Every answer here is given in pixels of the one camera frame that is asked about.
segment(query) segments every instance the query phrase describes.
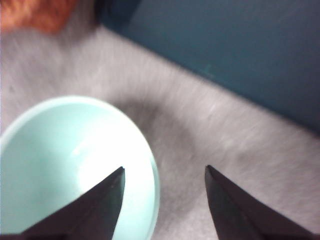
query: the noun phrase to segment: floor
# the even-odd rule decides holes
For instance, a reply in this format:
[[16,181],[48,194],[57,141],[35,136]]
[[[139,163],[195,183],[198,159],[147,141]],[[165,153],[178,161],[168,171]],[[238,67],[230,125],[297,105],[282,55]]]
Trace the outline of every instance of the floor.
[[126,113],[148,140],[161,181],[153,240],[218,239],[205,166],[320,233],[320,138],[95,24],[81,0],[58,35],[1,36],[1,132],[31,106],[85,95]]

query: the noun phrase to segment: orange fabric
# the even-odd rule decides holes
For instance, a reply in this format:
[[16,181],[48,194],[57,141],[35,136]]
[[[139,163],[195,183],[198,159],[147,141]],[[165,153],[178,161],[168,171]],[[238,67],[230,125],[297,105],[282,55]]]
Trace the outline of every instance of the orange fabric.
[[0,0],[1,32],[33,27],[45,33],[58,32],[78,0]]

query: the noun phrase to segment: black pointed tip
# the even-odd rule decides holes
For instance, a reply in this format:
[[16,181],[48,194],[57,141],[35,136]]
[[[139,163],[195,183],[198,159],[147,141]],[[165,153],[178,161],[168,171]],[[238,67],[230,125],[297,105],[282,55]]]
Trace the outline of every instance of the black pointed tip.
[[311,240],[316,236],[255,199],[210,165],[205,168],[205,185],[220,240],[235,238],[226,234],[227,229],[234,233],[238,231],[238,237],[240,233],[250,234],[251,238],[245,234],[238,238],[247,240]]
[[124,190],[125,169],[119,167],[79,198],[31,226],[23,234],[28,237],[52,236],[63,239],[72,230],[72,239],[96,236],[96,239],[111,240],[122,208]]

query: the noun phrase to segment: bowl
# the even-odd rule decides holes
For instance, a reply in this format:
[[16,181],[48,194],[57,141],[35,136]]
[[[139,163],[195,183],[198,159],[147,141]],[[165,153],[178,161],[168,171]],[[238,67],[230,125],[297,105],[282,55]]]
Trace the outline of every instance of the bowl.
[[149,240],[160,184],[152,151],[136,125],[90,97],[59,97],[32,107],[1,138],[1,233],[24,231],[120,166],[125,187],[112,239]]

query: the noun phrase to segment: bowl rim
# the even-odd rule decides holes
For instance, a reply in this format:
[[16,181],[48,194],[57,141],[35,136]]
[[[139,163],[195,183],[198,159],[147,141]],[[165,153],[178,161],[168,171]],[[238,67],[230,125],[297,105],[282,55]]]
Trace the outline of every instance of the bowl rim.
[[149,143],[147,142],[145,136],[140,131],[138,126],[125,113],[123,113],[121,110],[119,110],[117,107],[113,106],[112,104],[97,98],[90,97],[90,96],[67,95],[67,96],[58,96],[54,98],[49,98],[47,100],[44,100],[32,106],[31,108],[27,109],[25,112],[20,114],[3,132],[0,138],[0,161],[1,161],[1,155],[4,149],[6,149],[7,145],[15,136],[15,134],[17,134],[17,132],[28,121],[36,117],[41,112],[46,111],[52,107],[58,107],[58,106],[69,105],[69,104],[86,104],[86,105],[91,105],[93,107],[103,108],[105,110],[112,111],[114,114],[117,114],[118,116],[126,119],[126,121],[128,121],[128,123],[130,123],[133,128],[136,128],[137,131],[143,137],[143,140],[145,141],[146,146],[148,147],[148,150],[150,151],[152,156],[152,158],[150,159],[150,162],[151,162],[151,168],[152,168],[153,178],[154,178],[154,208],[153,208],[152,219],[149,224],[149,229],[145,239],[145,240],[150,240],[156,227],[158,214],[159,214],[159,207],[160,207],[160,189],[161,188],[160,188],[160,178],[159,178],[156,160],[150,148]]

